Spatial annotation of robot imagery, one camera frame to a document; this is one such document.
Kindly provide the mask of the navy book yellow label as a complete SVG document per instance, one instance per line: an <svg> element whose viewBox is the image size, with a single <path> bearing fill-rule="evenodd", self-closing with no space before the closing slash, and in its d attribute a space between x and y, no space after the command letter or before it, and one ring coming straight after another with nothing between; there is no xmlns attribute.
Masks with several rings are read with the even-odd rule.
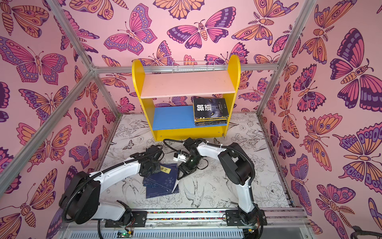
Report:
<svg viewBox="0 0 382 239"><path fill-rule="evenodd" d="M178 177L178 167L176 163L161 164L160 172L145 177L157 186L174 191Z"/></svg>

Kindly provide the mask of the navy book underneath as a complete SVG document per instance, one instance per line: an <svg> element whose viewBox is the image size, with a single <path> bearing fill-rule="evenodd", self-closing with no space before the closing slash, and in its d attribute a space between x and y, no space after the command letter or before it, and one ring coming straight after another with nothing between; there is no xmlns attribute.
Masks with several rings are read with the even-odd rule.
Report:
<svg viewBox="0 0 382 239"><path fill-rule="evenodd" d="M146 187L146 199L179 193L178 185L175 188L175 190L172 191L172 190L157 186L154 182L151 182L146 178L144 178L143 180L143 185Z"/></svg>

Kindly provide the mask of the black wolf eye book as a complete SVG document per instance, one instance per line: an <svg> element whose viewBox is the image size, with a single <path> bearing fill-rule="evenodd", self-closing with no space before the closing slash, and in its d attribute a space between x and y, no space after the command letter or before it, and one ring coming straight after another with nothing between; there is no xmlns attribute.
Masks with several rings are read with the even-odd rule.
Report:
<svg viewBox="0 0 382 239"><path fill-rule="evenodd" d="M229 116L224 98L194 98L193 108L195 120L228 118Z"/></svg>

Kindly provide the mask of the black book orange title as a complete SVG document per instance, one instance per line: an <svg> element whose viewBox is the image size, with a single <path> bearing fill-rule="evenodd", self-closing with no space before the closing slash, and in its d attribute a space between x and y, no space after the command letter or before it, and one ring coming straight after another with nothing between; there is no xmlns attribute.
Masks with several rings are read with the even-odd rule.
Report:
<svg viewBox="0 0 382 239"><path fill-rule="evenodd" d="M195 126L225 125L227 121L199 121L195 122Z"/></svg>

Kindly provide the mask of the yellow cartoon book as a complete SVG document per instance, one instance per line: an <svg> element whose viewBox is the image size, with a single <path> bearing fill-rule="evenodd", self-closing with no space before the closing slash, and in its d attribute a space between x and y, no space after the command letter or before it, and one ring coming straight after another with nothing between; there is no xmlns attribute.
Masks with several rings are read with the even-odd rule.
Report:
<svg viewBox="0 0 382 239"><path fill-rule="evenodd" d="M199 122L199 121L222 121L222 120L227 121L228 118L204 118L204 119L196 119L194 122Z"/></svg>

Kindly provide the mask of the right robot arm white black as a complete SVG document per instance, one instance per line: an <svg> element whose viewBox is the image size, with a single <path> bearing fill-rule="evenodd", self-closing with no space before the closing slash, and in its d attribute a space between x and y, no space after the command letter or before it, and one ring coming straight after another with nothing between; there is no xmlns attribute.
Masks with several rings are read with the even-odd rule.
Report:
<svg viewBox="0 0 382 239"><path fill-rule="evenodd" d="M255 203L252 192L252 182L256 175L254 163L239 144L232 143L225 146L210 143L202 138L188 138L184 141L164 139L163 143L174 151L176 161L185 159L179 165L178 182L196 172L202 159L208 157L219 161L225 176L236 185L241 222L248 226L257 226L260 229L265 226L266 217Z"/></svg>

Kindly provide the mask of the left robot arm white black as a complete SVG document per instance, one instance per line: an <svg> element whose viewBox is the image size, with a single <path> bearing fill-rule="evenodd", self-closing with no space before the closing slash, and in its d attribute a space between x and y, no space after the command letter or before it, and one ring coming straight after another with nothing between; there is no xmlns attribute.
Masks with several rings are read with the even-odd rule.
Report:
<svg viewBox="0 0 382 239"><path fill-rule="evenodd" d="M104 170L77 173L59 202L62 222L80 225L89 220L111 220L122 226L130 224L133 214L126 203L101 200L100 195L127 177L137 174L145 177L160 172L162 149L160 144L152 145Z"/></svg>

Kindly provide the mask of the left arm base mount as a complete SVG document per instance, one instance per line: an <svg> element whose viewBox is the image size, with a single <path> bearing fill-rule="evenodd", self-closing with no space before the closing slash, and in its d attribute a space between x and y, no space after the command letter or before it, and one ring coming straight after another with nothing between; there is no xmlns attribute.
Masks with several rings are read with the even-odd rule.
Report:
<svg viewBox="0 0 382 239"><path fill-rule="evenodd" d="M106 220L106 228L124 228L126 226L133 228L144 228L147 222L147 211L132 211L126 217L119 221Z"/></svg>

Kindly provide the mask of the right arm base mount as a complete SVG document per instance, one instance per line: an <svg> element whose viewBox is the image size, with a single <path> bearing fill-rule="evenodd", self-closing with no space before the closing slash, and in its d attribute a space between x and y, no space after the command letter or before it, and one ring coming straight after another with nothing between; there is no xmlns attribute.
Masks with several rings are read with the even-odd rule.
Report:
<svg viewBox="0 0 382 239"><path fill-rule="evenodd" d="M249 213L236 210L226 210L226 223L228 226L267 226L267 218L263 210L254 209Z"/></svg>

